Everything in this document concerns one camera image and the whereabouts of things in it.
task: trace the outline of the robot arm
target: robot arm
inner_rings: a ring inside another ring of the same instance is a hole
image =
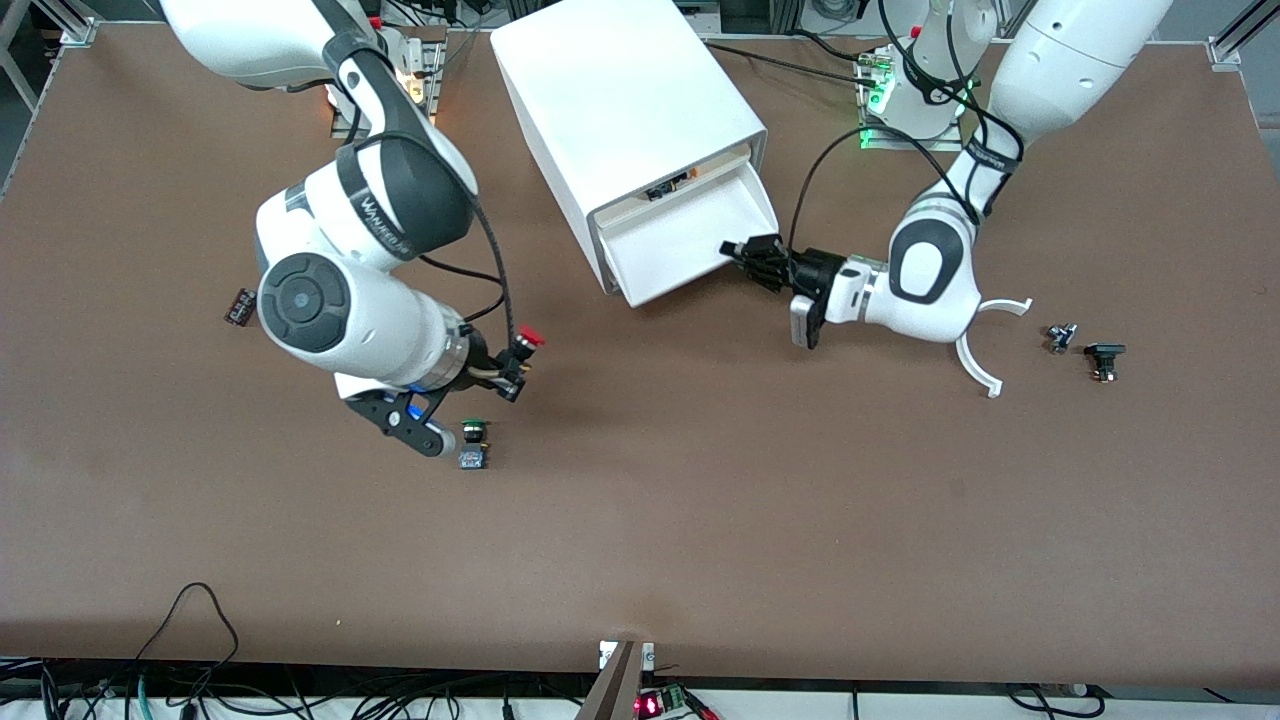
[[[163,0],[183,46],[251,87],[334,78],[370,137],[261,205],[259,311],[283,350],[335,374],[347,404],[424,455],[453,448],[431,420],[471,386],[515,401],[536,336],[490,357],[457,311],[389,273],[467,233],[477,192],[466,160],[398,83],[348,0]],[[413,404],[415,396],[426,406]]]
[[[947,178],[911,204],[890,241],[887,292],[865,320],[934,342],[957,340],[982,302],[973,243],[1021,150],[1075,123],[1097,104],[1155,32],[1171,0],[1043,0],[1028,15],[996,72],[988,113]]]
[[[956,0],[952,12],[972,26],[974,17],[980,19],[986,4]],[[1016,170],[1023,149],[1084,115],[1138,55],[1170,4],[1171,0],[1041,0],[996,73],[987,111],[991,119],[979,122],[973,138],[952,163],[947,172],[950,184],[938,181],[911,202],[893,231],[888,261],[856,255],[841,258],[819,250],[787,256],[785,281],[777,279],[778,286],[790,284],[796,291],[791,304],[792,340],[812,348],[824,322],[876,323],[933,342],[960,338],[982,304],[973,269],[978,227]],[[946,20],[945,14],[936,12],[937,5],[931,4],[929,14],[934,27],[927,24],[916,44],[937,37],[936,26]],[[982,22],[975,27],[982,27]],[[909,53],[915,55],[914,46]],[[920,53],[929,55],[932,67],[937,67],[937,54],[936,42]],[[965,61],[972,68],[977,56],[970,54],[961,59]],[[952,69],[937,79],[954,78]],[[897,92],[904,90],[909,91],[909,101],[919,104],[919,92],[910,92],[915,88],[899,86]],[[722,251],[754,277],[771,264],[776,270],[783,268],[777,258],[780,251],[786,252],[772,238],[727,245]]]

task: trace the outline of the table surface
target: table surface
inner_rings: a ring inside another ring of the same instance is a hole
[[[786,222],[849,90],[721,60]],[[549,345],[518,404],[443,406],[494,421],[474,474],[221,320],[257,282],[255,209],[332,158],[326,122],[164,27],[65,53],[0,204],[0,653],[132,656],[200,579],[243,660],[588,670],[635,637],[687,675],[1280,687],[1280,188],[1202,47],[1144,50],[1000,199],[980,286],[1036,305],[975,323],[992,401],[951,347],[883,328],[792,347],[786,299],[731,268],[636,310],[602,295],[479,37],[439,127]],[[931,173],[837,151],[799,245],[883,256]],[[490,261],[479,229],[442,259]],[[490,299],[420,265],[398,274]],[[1046,354],[1057,322],[1128,343],[1120,380]],[[225,642],[192,600],[155,653]]]

